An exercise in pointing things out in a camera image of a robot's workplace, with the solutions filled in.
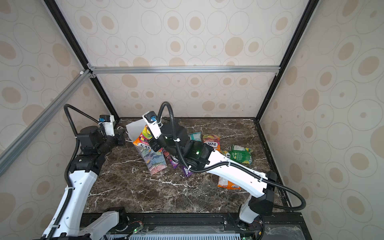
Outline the orange multicolour Fox's candy packet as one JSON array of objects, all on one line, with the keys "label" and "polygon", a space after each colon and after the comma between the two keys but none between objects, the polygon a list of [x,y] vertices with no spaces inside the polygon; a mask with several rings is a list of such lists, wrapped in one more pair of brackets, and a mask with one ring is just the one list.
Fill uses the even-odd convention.
[{"label": "orange multicolour Fox's candy packet", "polygon": [[139,137],[133,142],[137,147],[151,149],[149,141],[153,138],[149,127],[146,125]]}]

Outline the colourful painted paper bag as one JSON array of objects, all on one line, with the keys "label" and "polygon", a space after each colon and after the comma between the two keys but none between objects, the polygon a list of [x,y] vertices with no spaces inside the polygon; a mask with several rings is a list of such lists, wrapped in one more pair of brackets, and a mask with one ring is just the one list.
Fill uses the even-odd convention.
[{"label": "colourful painted paper bag", "polygon": [[[146,125],[144,120],[135,121],[126,125],[129,139],[134,142]],[[155,175],[167,167],[165,157],[161,150],[155,152],[152,149],[137,147],[135,145],[134,147],[138,150],[151,175]]]}]

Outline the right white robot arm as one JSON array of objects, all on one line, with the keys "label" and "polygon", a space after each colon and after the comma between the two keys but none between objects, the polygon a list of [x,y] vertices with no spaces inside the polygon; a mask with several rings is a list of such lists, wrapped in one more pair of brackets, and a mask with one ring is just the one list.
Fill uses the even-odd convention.
[{"label": "right white robot arm", "polygon": [[266,183],[266,180],[275,183],[277,180],[275,173],[258,172],[240,165],[212,146],[190,140],[185,132],[183,139],[174,140],[170,123],[159,127],[153,122],[148,124],[148,129],[153,136],[150,139],[150,147],[153,150],[165,149],[187,170],[219,176],[247,191],[250,196],[239,210],[241,222],[251,224],[257,217],[272,214],[275,187]]}]

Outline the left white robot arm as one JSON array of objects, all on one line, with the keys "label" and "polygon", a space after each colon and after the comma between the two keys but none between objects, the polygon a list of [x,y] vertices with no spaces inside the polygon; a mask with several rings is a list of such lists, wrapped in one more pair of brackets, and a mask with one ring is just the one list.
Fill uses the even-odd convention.
[{"label": "left white robot arm", "polygon": [[109,127],[90,126],[76,135],[73,158],[65,170],[68,184],[52,221],[41,236],[42,240],[100,240],[120,222],[121,211],[113,210],[81,229],[83,211],[106,156],[126,142],[126,131]]}]

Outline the orange white snack packet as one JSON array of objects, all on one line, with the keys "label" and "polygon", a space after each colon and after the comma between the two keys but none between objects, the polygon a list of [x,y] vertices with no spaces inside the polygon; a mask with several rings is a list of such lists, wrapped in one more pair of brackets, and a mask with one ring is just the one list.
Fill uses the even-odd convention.
[{"label": "orange white snack packet", "polygon": [[228,190],[240,190],[241,187],[228,181],[225,178],[219,177],[218,181],[218,187],[223,188],[223,189],[228,189]]}]

